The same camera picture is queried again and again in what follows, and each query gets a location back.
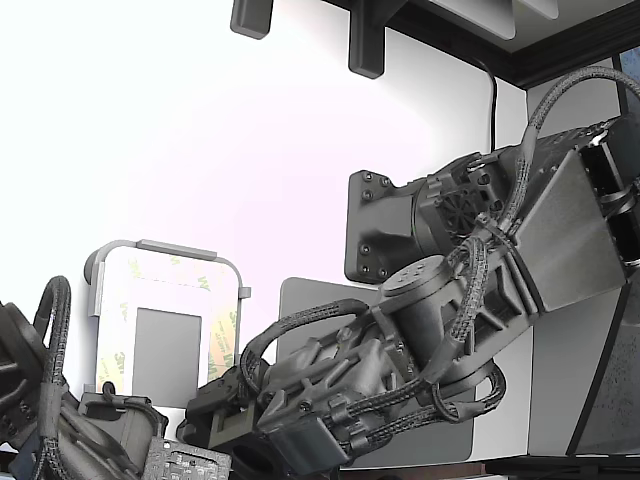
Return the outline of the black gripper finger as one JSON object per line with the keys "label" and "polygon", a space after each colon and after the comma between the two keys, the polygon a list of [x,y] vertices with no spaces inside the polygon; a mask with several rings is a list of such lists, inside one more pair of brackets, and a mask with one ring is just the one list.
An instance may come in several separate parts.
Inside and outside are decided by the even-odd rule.
{"label": "black gripper finger", "polygon": [[214,410],[191,409],[185,411],[185,418],[176,430],[176,437],[181,443],[207,448],[209,444]]}

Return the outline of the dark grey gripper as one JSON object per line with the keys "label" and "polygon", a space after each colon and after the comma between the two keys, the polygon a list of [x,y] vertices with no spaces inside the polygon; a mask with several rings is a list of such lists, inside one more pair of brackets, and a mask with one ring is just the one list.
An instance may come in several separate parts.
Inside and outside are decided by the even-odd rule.
{"label": "dark grey gripper", "polygon": [[259,396],[240,369],[202,387],[188,410],[247,407],[258,396],[256,424],[277,474],[320,474],[347,466],[382,446],[370,439],[397,419],[408,397],[378,404],[374,397],[400,389],[416,376],[398,342],[381,334],[311,338],[290,356],[261,370]]}

